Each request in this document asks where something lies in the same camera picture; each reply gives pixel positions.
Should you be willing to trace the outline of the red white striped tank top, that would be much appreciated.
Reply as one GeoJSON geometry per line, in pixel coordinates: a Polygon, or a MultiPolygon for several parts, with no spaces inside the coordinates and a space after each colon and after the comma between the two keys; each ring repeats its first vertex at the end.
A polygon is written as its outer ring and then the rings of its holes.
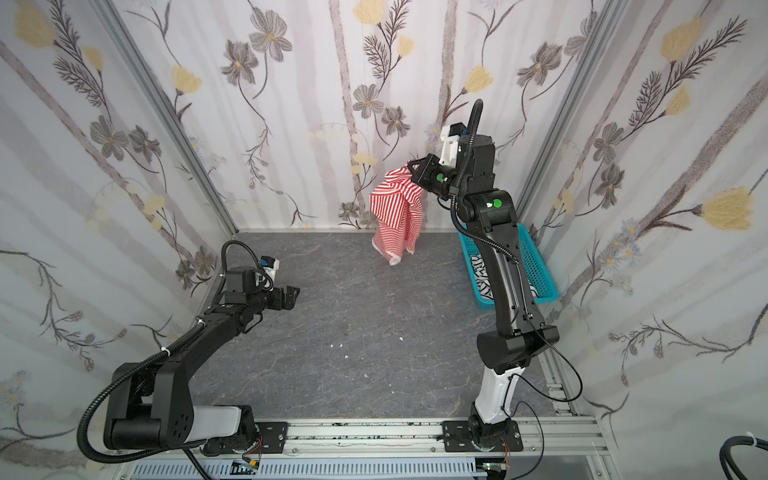
{"type": "Polygon", "coordinates": [[[411,177],[407,166],[391,170],[370,194],[370,211],[378,220],[372,245],[390,266],[415,253],[421,234],[425,191],[411,177]]]}

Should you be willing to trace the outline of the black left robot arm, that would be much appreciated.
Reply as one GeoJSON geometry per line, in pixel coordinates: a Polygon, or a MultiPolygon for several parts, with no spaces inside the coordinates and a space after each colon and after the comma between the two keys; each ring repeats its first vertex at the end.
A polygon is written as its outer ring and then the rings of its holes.
{"type": "Polygon", "coordinates": [[[221,347],[248,333],[266,310],[290,310],[294,286],[271,287],[253,267],[224,276],[211,305],[190,332],[149,362],[126,363],[114,374],[120,384],[108,396],[103,441],[111,450],[174,450],[210,439],[255,439],[248,406],[196,406],[189,382],[221,347]]]}

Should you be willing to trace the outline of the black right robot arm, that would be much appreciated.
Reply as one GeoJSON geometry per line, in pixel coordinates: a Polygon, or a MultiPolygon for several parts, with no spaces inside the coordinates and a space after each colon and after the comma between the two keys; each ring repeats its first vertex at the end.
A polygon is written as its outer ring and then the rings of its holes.
{"type": "Polygon", "coordinates": [[[545,323],[531,291],[513,200],[494,185],[492,139],[461,130],[447,144],[448,159],[430,154],[409,162],[408,169],[416,185],[447,202],[454,227],[473,240],[484,262],[495,327],[476,340],[485,371],[468,429],[477,449],[490,450],[511,433],[517,382],[559,332],[545,323]]]}

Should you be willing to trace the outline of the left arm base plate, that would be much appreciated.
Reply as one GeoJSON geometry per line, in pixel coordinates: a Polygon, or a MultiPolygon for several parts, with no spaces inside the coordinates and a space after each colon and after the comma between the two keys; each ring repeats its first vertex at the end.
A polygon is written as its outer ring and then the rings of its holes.
{"type": "Polygon", "coordinates": [[[282,454],[288,433],[288,422],[258,421],[253,427],[242,427],[230,437],[208,440],[200,451],[204,456],[225,454],[282,454]]]}

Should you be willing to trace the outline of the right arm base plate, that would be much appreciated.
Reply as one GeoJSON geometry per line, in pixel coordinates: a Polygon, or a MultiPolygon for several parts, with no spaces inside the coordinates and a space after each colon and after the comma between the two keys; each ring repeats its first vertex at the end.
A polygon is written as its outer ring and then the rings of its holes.
{"type": "Polygon", "coordinates": [[[482,423],[477,416],[441,423],[444,449],[448,453],[521,452],[524,449],[518,424],[510,419],[482,423]]]}

